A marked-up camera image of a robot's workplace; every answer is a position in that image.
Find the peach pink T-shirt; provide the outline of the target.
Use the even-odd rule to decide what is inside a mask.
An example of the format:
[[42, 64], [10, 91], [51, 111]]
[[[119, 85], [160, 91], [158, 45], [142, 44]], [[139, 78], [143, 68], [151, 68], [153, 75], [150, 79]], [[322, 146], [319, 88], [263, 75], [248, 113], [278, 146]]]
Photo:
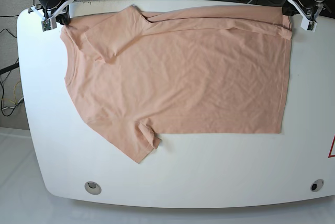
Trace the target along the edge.
[[292, 45], [278, 7], [76, 17], [60, 38], [82, 120], [133, 161], [160, 133], [281, 132]]

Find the red triangle warning sticker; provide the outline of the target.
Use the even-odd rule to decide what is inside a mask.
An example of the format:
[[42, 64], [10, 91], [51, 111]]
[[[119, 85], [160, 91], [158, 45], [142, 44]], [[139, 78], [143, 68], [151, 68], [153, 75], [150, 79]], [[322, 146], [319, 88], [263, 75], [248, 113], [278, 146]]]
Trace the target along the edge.
[[334, 147], [334, 144], [335, 144], [335, 136], [334, 136], [332, 144], [331, 144], [331, 148], [330, 148], [330, 151], [329, 151], [329, 154], [328, 154], [328, 158], [334, 158], [335, 157], [335, 147]]

